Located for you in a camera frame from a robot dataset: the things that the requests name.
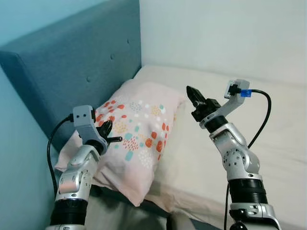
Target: pink pillowcase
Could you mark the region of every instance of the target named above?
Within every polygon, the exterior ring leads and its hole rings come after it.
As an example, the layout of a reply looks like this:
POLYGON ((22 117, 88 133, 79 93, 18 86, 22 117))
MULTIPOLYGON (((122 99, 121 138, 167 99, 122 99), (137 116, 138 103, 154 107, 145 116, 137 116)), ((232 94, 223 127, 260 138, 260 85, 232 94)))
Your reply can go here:
MULTIPOLYGON (((112 120, 110 137, 122 136, 101 157, 93 184, 120 191, 139 206, 149 191, 154 171, 172 131, 175 114, 184 96, 153 82, 129 80, 96 109, 96 126, 112 120)), ((77 131, 59 154, 58 170, 66 170, 82 140, 77 131)))

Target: upholstered headboard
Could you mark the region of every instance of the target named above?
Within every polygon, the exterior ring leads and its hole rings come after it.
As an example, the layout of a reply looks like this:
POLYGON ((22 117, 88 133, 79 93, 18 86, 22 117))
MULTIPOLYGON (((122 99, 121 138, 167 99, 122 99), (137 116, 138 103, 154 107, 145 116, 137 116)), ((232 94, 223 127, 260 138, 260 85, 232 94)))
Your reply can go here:
MULTIPOLYGON (((141 67, 139 0, 110 0, 0 48, 1 66, 49 137, 77 105, 98 107, 141 67)), ((60 150, 73 132, 54 138, 60 150)))

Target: mattress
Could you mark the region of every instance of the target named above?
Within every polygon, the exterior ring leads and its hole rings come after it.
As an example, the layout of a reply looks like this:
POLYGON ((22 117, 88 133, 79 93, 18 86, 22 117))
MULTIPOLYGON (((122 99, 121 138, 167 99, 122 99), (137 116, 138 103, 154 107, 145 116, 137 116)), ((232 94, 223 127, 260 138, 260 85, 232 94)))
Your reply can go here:
MULTIPOLYGON (((227 83, 237 77, 144 66, 135 78, 168 85, 185 95, 186 86, 190 85, 199 89, 205 98, 214 98, 224 104, 227 83)), ((244 79, 250 81, 250 88, 266 91, 272 98, 271 117, 251 147, 260 160, 260 174, 269 204, 273 205, 284 229, 305 229, 306 86, 244 79)), ((194 107, 187 98, 177 113, 177 122, 146 199, 167 212, 181 211, 190 218, 222 228, 226 172, 208 131, 199 127, 190 114, 192 111, 194 107)), ((227 116, 227 120, 234 123, 249 142, 258 131, 266 111, 266 98, 253 94, 227 116)))

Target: black cable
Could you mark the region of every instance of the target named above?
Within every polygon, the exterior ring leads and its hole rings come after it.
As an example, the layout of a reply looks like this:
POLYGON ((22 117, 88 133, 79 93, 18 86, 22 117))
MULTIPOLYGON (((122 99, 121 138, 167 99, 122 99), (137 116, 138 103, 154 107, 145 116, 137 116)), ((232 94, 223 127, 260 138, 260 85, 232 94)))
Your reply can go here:
POLYGON ((249 143, 248 148, 250 148, 254 144, 255 140, 257 139, 257 137, 259 136, 259 134, 261 133, 261 131, 263 130, 263 128, 267 124, 268 119, 270 117, 271 108, 272 108, 272 100, 271 100, 270 96, 266 92, 261 91, 261 90, 251 90, 251 91, 252 92, 256 92, 256 93, 260 93, 260 94, 264 95, 267 98, 267 100, 268 100, 268 110, 267 110, 267 114, 265 115, 265 118, 264 118, 264 121, 263 121, 262 125, 260 126, 260 128, 259 128, 258 132, 256 133, 256 135, 254 136, 254 138, 249 143))
MULTIPOLYGON (((272 100, 271 97, 264 91, 262 90, 251 90, 252 92, 256 92, 256 93, 260 93, 262 95, 264 95, 267 100, 268 100, 268 110, 267 110, 267 114, 265 115, 265 118, 262 122, 262 125, 260 126, 258 132, 256 133, 256 135, 254 136, 254 138, 251 140, 251 142, 248 145, 248 148, 250 148, 254 142, 256 141, 256 139, 258 138, 258 136, 260 135, 260 133, 262 132, 263 128, 265 127, 265 125, 268 122, 268 119, 270 117, 270 113, 271 113, 271 108, 272 108, 272 100)), ((228 195, 229 195, 229 184, 227 184, 227 191, 226 191, 226 202, 225 202, 225 216, 224 216, 224 230, 226 230, 227 227, 227 212, 228 212, 228 195)))
POLYGON ((66 117, 64 120, 62 120, 60 123, 57 124, 57 126, 53 129, 48 144, 47 144, 47 162, 48 162, 48 167, 50 170, 50 174, 51 174, 51 179, 52 179, 52 183, 53 183, 53 190, 54 190, 54 198, 57 196, 57 192, 58 192, 58 185, 57 185, 57 180, 56 177, 54 175, 54 171, 53 171, 53 167, 52 167, 52 163, 51 163, 51 157, 50 157, 50 146, 51 146, 51 142, 52 139, 56 133, 56 131, 58 130, 58 128, 64 124, 66 121, 71 121, 71 116, 66 117))
POLYGON ((227 228, 228 195, 229 195, 229 184, 227 184, 227 190, 226 190, 225 215, 224 215, 224 230, 227 230, 226 228, 227 228))

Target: white wall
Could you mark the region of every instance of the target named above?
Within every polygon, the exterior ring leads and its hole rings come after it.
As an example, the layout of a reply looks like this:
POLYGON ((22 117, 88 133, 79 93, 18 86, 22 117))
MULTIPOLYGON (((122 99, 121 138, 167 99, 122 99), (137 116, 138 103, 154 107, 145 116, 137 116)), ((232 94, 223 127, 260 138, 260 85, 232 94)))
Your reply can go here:
POLYGON ((305 82, 304 0, 140 0, 142 64, 305 82))
MULTIPOLYGON (((0 46, 102 1, 0 0, 0 46)), ((47 137, 1 68, 0 108, 0 229, 44 229, 54 203, 47 137)))

